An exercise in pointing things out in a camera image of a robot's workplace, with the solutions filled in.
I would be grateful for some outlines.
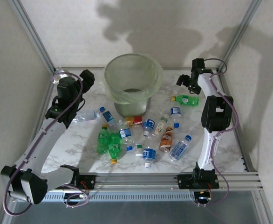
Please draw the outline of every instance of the blue label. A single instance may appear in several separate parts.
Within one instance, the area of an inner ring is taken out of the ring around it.
[[[131,136],[131,132],[129,128],[123,129],[121,131],[119,131],[121,139],[127,138],[129,136]]]
[[[143,123],[143,127],[149,127],[153,130],[154,128],[154,125],[155,125],[155,122],[151,119],[147,119],[145,120],[145,122]]]
[[[171,108],[171,115],[175,114],[175,113],[181,114],[180,107],[173,107],[173,108]]]
[[[113,126],[114,124],[116,124],[115,118],[113,117],[113,115],[109,111],[106,111],[102,115],[104,116],[104,118],[108,122],[109,126]]]
[[[147,148],[144,150],[143,158],[150,158],[155,160],[156,151],[151,148]]]
[[[182,142],[178,142],[173,150],[171,151],[171,156],[173,156],[175,159],[180,159],[183,154],[186,152],[186,145]]]

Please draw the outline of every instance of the cable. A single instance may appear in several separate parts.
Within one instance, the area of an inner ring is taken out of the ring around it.
[[[5,188],[5,194],[4,194],[4,197],[3,197],[3,209],[4,211],[10,215],[10,216],[20,216],[22,214],[24,214],[26,211],[28,211],[28,209],[32,206],[32,203],[30,203],[28,205],[28,207],[26,207],[23,211],[21,212],[18,212],[18,213],[13,213],[11,212],[9,209],[8,209],[8,206],[7,206],[7,194],[9,192],[9,187],[10,187],[10,184],[12,183],[12,181],[14,180],[14,178],[16,177],[16,175],[18,174],[18,172],[21,170],[21,168],[26,164],[28,163],[29,159],[30,159],[30,156],[32,155],[32,153],[34,152],[34,150],[37,148],[38,144],[40,143],[41,139],[43,138],[43,136],[47,133],[47,131],[54,125],[54,123],[56,123],[58,121],[58,119],[63,116],[63,114],[65,114],[65,112],[67,110],[69,110],[75,103],[76,101],[80,98],[81,94],[82,94],[82,90],[83,90],[83,84],[82,84],[82,81],[81,81],[81,78],[73,73],[70,73],[70,72],[59,72],[59,73],[56,73],[55,75],[53,75],[51,77],[51,81],[53,82],[54,78],[58,75],[62,75],[62,74],[66,74],[66,75],[70,75],[70,76],[74,76],[76,77],[79,82],[80,82],[80,91],[77,95],[77,97],[74,99],[74,101],[64,110],[62,111],[62,113],[56,117],[44,130],[43,132],[40,134],[40,136],[38,137],[38,139],[36,140],[36,142],[33,144],[32,148],[30,149],[29,153],[27,154],[27,156],[25,157],[24,161],[19,165],[19,167],[16,169],[16,171],[12,174],[12,176],[10,177],[8,183],[7,183],[7,186]]]
[[[73,185],[73,184],[64,184],[62,185],[62,187],[68,187],[68,188],[71,188],[71,189],[75,189],[75,190],[78,190],[80,192],[82,192],[85,196],[86,196],[86,201],[82,204],[76,204],[76,205],[69,205],[68,202],[70,201],[71,198],[73,197],[76,197],[76,196],[80,196],[81,194],[80,193],[77,193],[77,194],[73,194],[71,195],[69,198],[67,198],[65,204],[66,204],[66,207],[71,207],[71,208],[77,208],[77,207],[81,207],[81,206],[84,206],[86,204],[88,204],[89,200],[90,200],[90,197],[89,197],[89,190],[87,187],[86,188],[86,191],[88,191],[88,193],[86,193],[85,191],[79,189],[77,186]]]
[[[85,105],[85,103],[86,103],[86,100],[85,99],[83,99],[83,104],[82,104],[82,106],[79,108],[79,109],[77,109],[77,111],[76,112],[79,112],[81,109],[82,109],[82,107]]]
[[[220,200],[218,200],[218,201],[216,201],[216,202],[213,202],[213,203],[211,203],[211,204],[207,204],[208,206],[218,204],[219,202],[225,200],[226,197],[228,197],[228,195],[229,195],[229,193],[230,193],[230,186],[229,186],[228,181],[226,180],[226,178],[222,175],[222,173],[220,173],[220,171],[219,171],[219,170],[217,169],[217,167],[215,166],[215,163],[214,163],[214,161],[213,161],[213,157],[214,157],[214,152],[213,152],[213,151],[214,151],[215,143],[216,143],[216,141],[217,141],[217,137],[218,137],[220,134],[223,134],[223,133],[225,133],[225,132],[230,132],[230,131],[235,130],[235,128],[236,128],[237,125],[239,124],[239,116],[238,116],[238,113],[237,113],[235,107],[234,107],[233,104],[231,104],[231,102],[230,102],[230,101],[229,101],[229,100],[228,100],[228,99],[227,99],[227,98],[218,90],[218,88],[216,87],[215,83],[214,83],[213,80],[212,80],[212,77],[213,77],[213,76],[225,74],[226,71],[228,70],[228,66],[227,66],[227,64],[226,64],[223,60],[221,60],[221,59],[219,59],[219,58],[208,58],[208,59],[205,59],[204,61],[209,61],[209,60],[217,60],[217,61],[222,62],[222,63],[225,65],[225,70],[224,70],[223,72],[219,72],[219,73],[212,74],[212,75],[210,76],[209,80],[210,80],[211,85],[212,85],[213,88],[215,89],[215,91],[218,93],[218,95],[220,95],[220,96],[224,99],[224,101],[231,107],[233,113],[235,114],[236,121],[235,121],[235,125],[234,125],[233,127],[231,127],[230,129],[223,130],[223,131],[219,131],[219,132],[215,135],[215,137],[214,137],[214,139],[213,139],[213,141],[212,141],[212,144],[211,144],[211,149],[210,149],[210,159],[211,159],[211,163],[212,163],[212,165],[214,166],[215,171],[216,171],[216,172],[224,179],[224,181],[226,182],[227,192],[226,192],[226,194],[225,194],[225,196],[224,196],[223,198],[221,198]]]

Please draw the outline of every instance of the brown bottle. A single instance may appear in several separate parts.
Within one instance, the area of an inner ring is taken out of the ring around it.
[[[161,138],[159,150],[168,153],[171,150],[173,141],[173,124],[169,124]]]

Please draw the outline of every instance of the trash bin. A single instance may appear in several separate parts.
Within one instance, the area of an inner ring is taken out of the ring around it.
[[[118,56],[103,71],[106,95],[123,117],[143,116],[162,79],[160,64],[151,56],[142,54]]]

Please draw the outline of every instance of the black bracket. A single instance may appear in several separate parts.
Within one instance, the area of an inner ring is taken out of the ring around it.
[[[179,174],[177,176],[179,189],[218,189],[218,178],[215,170],[204,170],[198,167],[192,174]]]

